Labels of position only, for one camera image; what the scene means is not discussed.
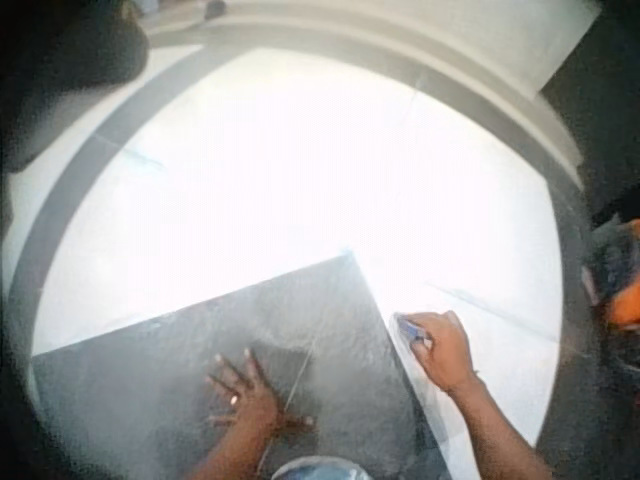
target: dark granite tile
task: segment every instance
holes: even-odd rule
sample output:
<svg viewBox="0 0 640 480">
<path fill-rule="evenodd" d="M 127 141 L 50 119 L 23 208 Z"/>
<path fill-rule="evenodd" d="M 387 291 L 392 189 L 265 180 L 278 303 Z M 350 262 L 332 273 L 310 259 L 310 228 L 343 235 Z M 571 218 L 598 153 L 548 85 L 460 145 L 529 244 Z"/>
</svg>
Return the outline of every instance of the dark granite tile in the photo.
<svg viewBox="0 0 640 480">
<path fill-rule="evenodd" d="M 205 375 L 254 348 L 288 398 L 334 300 L 342 259 L 293 272 L 33 359 L 44 421 L 78 465 L 113 476 L 177 478 L 224 430 L 227 405 Z"/>
<path fill-rule="evenodd" d="M 276 442 L 262 478 L 304 455 L 343 457 L 374 478 L 438 478 L 444 460 L 355 262 L 334 283 L 290 410 L 313 433 Z"/>
</svg>

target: white tile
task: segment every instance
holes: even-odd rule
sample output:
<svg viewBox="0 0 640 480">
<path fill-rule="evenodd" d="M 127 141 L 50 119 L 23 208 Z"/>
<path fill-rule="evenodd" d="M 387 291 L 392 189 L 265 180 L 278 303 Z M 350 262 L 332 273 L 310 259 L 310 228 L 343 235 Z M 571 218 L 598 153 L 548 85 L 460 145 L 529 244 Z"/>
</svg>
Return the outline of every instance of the white tile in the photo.
<svg viewBox="0 0 640 480">
<path fill-rule="evenodd" d="M 69 226 L 34 353 L 338 255 L 384 191 L 384 169 L 369 166 L 391 158 L 390 129 L 409 107 L 411 89 L 397 85 L 266 51 L 178 97 Z"/>
<path fill-rule="evenodd" d="M 389 298 L 407 285 L 436 285 L 558 340 L 562 265 L 544 179 L 422 94 L 396 145 L 393 198 L 376 212 L 377 230 L 370 224 L 352 243 L 371 282 Z"/>
<path fill-rule="evenodd" d="M 40 208 L 89 135 L 149 80 L 200 48 L 200 46 L 186 46 L 151 50 L 147 66 L 136 80 L 115 90 L 100 101 L 62 132 L 29 167 L 10 176 L 9 189 L 14 220 L 2 243 L 4 295 L 8 293 L 22 247 Z"/>
<path fill-rule="evenodd" d="M 404 85 L 257 50 L 184 92 L 126 148 L 63 240 L 36 351 L 344 249 L 389 308 L 429 283 L 557 337 L 561 270 L 545 182 Z M 84 278 L 75 289 L 69 269 Z"/>
</svg>

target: finger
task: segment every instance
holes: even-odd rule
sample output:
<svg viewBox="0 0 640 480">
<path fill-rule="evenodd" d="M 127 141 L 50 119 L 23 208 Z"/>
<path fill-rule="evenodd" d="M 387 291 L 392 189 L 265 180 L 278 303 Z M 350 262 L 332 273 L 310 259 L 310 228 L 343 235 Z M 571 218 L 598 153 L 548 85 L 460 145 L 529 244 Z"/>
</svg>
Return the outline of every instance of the finger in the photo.
<svg viewBox="0 0 640 480">
<path fill-rule="evenodd" d="M 431 365 L 431 352 L 429 352 L 429 349 L 426 347 L 426 345 L 422 342 L 412 342 L 411 351 L 415 355 L 420 365 L 422 365 L 422 368 L 424 368 L 425 371 L 429 373 L 428 370 Z"/>
<path fill-rule="evenodd" d="M 211 415 L 208 420 L 216 427 L 226 427 L 236 423 L 235 415 Z"/>
<path fill-rule="evenodd" d="M 460 318 L 458 318 L 458 315 L 456 315 L 456 312 L 449 310 L 444 313 L 444 316 L 447 317 L 451 323 L 462 328 L 462 322 L 460 321 Z"/>
<path fill-rule="evenodd" d="M 244 351 L 244 356 L 247 359 L 247 372 L 249 374 L 249 379 L 253 382 L 254 385 L 266 386 L 267 381 L 264 378 L 264 373 L 262 372 L 262 367 L 254 357 L 253 352 L 246 348 Z"/>
<path fill-rule="evenodd" d="M 226 386 L 213 375 L 207 376 L 207 382 L 211 384 L 213 390 L 220 396 L 220 398 L 226 400 L 229 403 L 231 403 L 233 397 L 238 396 L 238 392 L 236 392 L 233 388 Z"/>
<path fill-rule="evenodd" d="M 232 387 L 240 395 L 246 395 L 249 388 L 249 384 L 244 377 L 229 363 L 229 361 L 222 357 L 222 355 L 215 356 L 216 362 L 220 365 L 222 381 Z"/>
</svg>

